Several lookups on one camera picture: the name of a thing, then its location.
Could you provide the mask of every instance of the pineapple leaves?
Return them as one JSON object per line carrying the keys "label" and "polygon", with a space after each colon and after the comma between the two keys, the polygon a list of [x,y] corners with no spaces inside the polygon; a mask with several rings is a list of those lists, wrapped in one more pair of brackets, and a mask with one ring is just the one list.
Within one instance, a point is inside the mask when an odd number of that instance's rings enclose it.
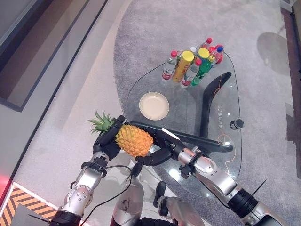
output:
{"label": "pineapple leaves", "polygon": [[95,119],[90,119],[90,120],[87,120],[87,121],[93,123],[93,125],[102,125],[103,124],[103,122],[95,120]]}
{"label": "pineapple leaves", "polygon": [[96,111],[95,116],[97,119],[87,120],[88,122],[93,123],[94,129],[90,130],[90,132],[105,132],[109,129],[111,125],[114,124],[114,120],[110,118],[110,114],[105,115],[103,112],[103,116],[101,117],[99,113]]}
{"label": "pineapple leaves", "polygon": [[103,119],[100,117],[100,115],[98,114],[98,112],[95,112],[95,116],[96,118],[98,118],[99,121],[101,121],[102,123],[104,123]]}

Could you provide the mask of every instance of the glass table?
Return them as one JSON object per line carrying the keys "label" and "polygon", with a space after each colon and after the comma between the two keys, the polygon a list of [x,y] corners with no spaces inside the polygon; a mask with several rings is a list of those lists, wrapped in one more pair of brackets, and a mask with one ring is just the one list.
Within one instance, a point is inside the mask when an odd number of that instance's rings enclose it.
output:
{"label": "glass table", "polygon": [[[241,130],[230,122],[240,118],[234,66],[224,53],[223,61],[213,67],[195,87],[181,88],[172,80],[163,81],[164,64],[141,77],[127,98],[126,116],[134,125],[164,127],[175,133],[188,148],[198,146],[217,166],[234,179],[241,164]],[[158,121],[145,118],[139,109],[140,98],[148,92],[163,94],[169,102],[168,115]],[[151,152],[158,150],[153,146]],[[172,159],[159,166],[189,192],[201,197],[215,197],[195,177],[181,177],[180,163]]]}

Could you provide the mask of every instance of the white floor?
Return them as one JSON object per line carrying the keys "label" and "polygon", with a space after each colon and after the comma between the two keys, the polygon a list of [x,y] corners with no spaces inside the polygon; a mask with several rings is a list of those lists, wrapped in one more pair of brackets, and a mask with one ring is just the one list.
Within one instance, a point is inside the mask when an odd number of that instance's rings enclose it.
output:
{"label": "white floor", "polygon": [[[82,162],[92,156],[92,146],[97,137],[91,135],[91,125],[86,122],[94,113],[105,111],[119,116],[119,104],[113,77],[113,50],[120,21],[131,0],[109,0],[87,37],[56,97],[46,113],[26,155],[15,181],[59,206],[63,203],[69,186],[80,172]],[[121,153],[109,163],[133,166],[131,158]],[[112,169],[96,188],[94,199],[86,213],[121,191],[125,175]],[[158,180],[148,171],[141,172],[144,187],[143,216],[160,218],[152,206]],[[98,209],[88,223],[109,225],[116,200]]]}

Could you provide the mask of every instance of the black cable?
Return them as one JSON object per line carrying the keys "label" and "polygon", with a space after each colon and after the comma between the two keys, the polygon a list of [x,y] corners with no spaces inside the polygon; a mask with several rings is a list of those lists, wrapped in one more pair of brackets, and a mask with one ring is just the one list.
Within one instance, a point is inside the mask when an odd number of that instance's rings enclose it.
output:
{"label": "black cable", "polygon": [[76,181],[73,181],[71,184],[70,184],[70,190],[72,190],[73,188],[73,185],[76,183]]}
{"label": "black cable", "polygon": [[129,168],[128,166],[123,166],[123,165],[108,166],[108,167],[102,168],[102,170],[109,169],[109,168],[114,168],[114,167],[124,167],[124,168],[127,168],[128,170],[130,170],[130,175],[129,175],[129,177],[130,177],[130,183],[129,183],[128,186],[127,186],[122,192],[120,192],[119,194],[115,195],[114,197],[108,199],[108,200],[105,201],[105,202],[102,202],[102,203],[100,203],[100,204],[94,206],[94,208],[91,210],[91,212],[89,213],[89,215],[87,216],[87,218],[83,221],[83,223],[82,223],[80,226],[83,226],[83,225],[84,225],[84,223],[88,220],[88,218],[91,216],[91,214],[93,213],[93,211],[94,211],[97,207],[99,207],[99,206],[101,206],[101,205],[103,205],[103,204],[105,204],[105,203],[107,203],[107,202],[109,202],[109,201],[115,199],[117,196],[119,196],[119,195],[121,195],[122,193],[124,193],[124,192],[131,186],[131,183],[132,183],[132,170],[131,170],[131,168]]}
{"label": "black cable", "polygon": [[259,188],[261,188],[261,186],[266,182],[267,180],[265,179],[261,185],[259,185],[259,187],[253,192],[252,196],[255,195],[255,193],[259,190]]}

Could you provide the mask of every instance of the blue bottle cap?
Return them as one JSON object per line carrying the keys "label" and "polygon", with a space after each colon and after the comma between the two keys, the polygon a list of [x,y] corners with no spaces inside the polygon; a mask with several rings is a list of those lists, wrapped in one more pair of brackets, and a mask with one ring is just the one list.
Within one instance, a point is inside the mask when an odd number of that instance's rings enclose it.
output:
{"label": "blue bottle cap", "polygon": [[224,49],[224,48],[223,48],[222,46],[219,46],[219,47],[217,48],[216,51],[217,51],[218,53],[221,53],[223,49]]}

